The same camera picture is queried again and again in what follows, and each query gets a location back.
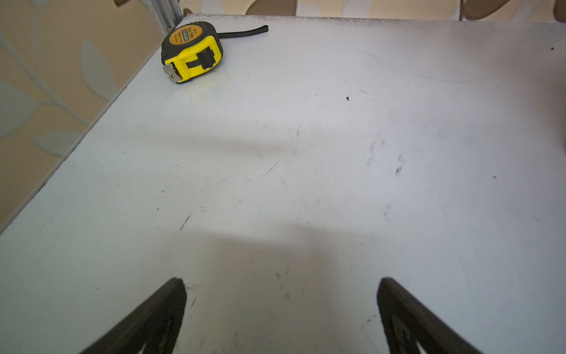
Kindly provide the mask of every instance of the tape measure label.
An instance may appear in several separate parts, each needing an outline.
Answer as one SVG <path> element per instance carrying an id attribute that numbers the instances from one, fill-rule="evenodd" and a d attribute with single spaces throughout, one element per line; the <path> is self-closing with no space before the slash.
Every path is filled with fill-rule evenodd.
<path id="1" fill-rule="evenodd" d="M 196 24 L 190 24 L 176 29 L 169 36 L 171 44 L 180 45 L 192 41 L 203 33 L 203 28 Z"/>

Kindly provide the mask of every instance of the white tabletop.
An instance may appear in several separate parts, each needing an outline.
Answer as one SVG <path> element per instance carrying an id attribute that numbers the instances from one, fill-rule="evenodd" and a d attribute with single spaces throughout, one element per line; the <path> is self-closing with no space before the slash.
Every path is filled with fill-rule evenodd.
<path id="1" fill-rule="evenodd" d="M 170 277 L 177 353 L 388 352 L 396 278 L 487 353 L 566 347 L 566 25 L 193 16 L 0 236 L 6 353 L 75 353 Z"/>

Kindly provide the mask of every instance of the tape measure hook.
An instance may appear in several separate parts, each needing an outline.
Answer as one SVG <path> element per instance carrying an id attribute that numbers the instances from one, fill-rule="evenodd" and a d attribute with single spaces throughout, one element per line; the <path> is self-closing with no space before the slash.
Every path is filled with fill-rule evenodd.
<path id="1" fill-rule="evenodd" d="M 177 73 L 173 64 L 167 64 L 163 67 L 163 71 L 169 77 L 172 83 L 176 84 L 181 81 L 183 78 Z"/>

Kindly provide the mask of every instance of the tape measure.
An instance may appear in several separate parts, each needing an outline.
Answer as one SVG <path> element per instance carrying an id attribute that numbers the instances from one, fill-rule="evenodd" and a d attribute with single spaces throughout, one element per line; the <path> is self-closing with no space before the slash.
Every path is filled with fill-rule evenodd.
<path id="1" fill-rule="evenodd" d="M 268 30 L 264 25 L 250 31 L 216 33 L 208 22 L 181 26 L 161 43 L 163 71 L 173 83 L 186 82 L 218 65 L 224 55 L 220 39 L 253 36 Z"/>

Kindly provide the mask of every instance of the beige wall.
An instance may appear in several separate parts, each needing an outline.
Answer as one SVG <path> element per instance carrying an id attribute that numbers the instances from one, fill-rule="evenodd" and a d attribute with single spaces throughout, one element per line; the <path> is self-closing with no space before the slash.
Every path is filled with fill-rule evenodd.
<path id="1" fill-rule="evenodd" d="M 140 0 L 0 3 L 0 224 L 161 39 Z"/>

